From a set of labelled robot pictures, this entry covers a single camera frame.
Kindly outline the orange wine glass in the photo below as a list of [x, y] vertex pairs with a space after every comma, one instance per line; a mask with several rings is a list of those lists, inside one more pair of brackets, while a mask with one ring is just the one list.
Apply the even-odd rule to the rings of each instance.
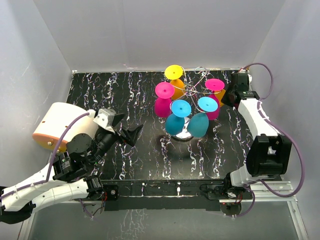
[[226, 93], [225, 89], [222, 89], [220, 91], [211, 91], [211, 92], [205, 92], [204, 95], [206, 97], [210, 97], [211, 95], [214, 95], [217, 98], [217, 101], [219, 103], [219, 106], [222, 107], [224, 104], [222, 103], [222, 98], [224, 94]]
[[177, 64], [168, 66], [164, 71], [165, 77], [174, 88], [174, 94], [171, 97], [172, 100], [177, 100], [184, 95], [185, 83], [181, 80], [183, 73], [183, 68]]

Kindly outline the blue wine glass back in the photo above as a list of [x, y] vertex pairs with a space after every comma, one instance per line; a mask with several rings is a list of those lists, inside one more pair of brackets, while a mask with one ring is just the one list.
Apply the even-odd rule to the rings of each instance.
[[209, 128], [207, 113], [218, 109], [218, 103], [211, 97], [201, 97], [197, 101], [199, 112], [195, 114], [188, 123], [187, 131], [195, 138], [202, 138]]

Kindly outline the blue wine glass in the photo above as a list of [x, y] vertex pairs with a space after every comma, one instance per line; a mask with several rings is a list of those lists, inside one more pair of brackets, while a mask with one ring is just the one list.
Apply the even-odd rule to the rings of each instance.
[[183, 131], [185, 118], [191, 114], [191, 105], [182, 99], [175, 100], [171, 104], [171, 115], [165, 122], [165, 131], [171, 136], [176, 136]]
[[218, 109], [218, 103], [211, 97], [201, 97], [197, 101], [199, 112], [195, 114], [188, 123], [187, 131], [195, 138], [202, 138], [209, 128], [207, 113]]

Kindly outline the blue wine glass front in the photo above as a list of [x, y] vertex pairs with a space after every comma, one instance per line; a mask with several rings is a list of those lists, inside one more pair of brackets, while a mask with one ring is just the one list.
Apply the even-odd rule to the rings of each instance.
[[183, 131], [185, 118], [191, 114], [191, 105], [182, 99], [175, 100], [171, 104], [171, 115], [165, 122], [165, 131], [171, 136], [176, 136]]

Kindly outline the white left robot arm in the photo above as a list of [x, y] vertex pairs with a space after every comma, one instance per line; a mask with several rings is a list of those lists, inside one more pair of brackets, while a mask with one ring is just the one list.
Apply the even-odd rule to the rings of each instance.
[[111, 195], [97, 175], [86, 176], [116, 143], [133, 147], [143, 126], [117, 131], [124, 118], [113, 110], [85, 111], [63, 126], [49, 163], [40, 171], [11, 187], [0, 188], [0, 220], [17, 224], [32, 214], [65, 201], [84, 199], [106, 202]]

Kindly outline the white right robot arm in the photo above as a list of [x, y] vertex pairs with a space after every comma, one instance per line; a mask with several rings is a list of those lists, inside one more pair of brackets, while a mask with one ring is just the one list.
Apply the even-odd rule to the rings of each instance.
[[259, 95], [251, 90], [248, 73], [236, 72], [231, 75], [231, 82], [221, 102], [236, 108], [253, 138], [245, 164], [224, 178], [223, 194], [233, 199], [245, 189], [244, 186], [285, 174], [292, 141], [268, 122]]

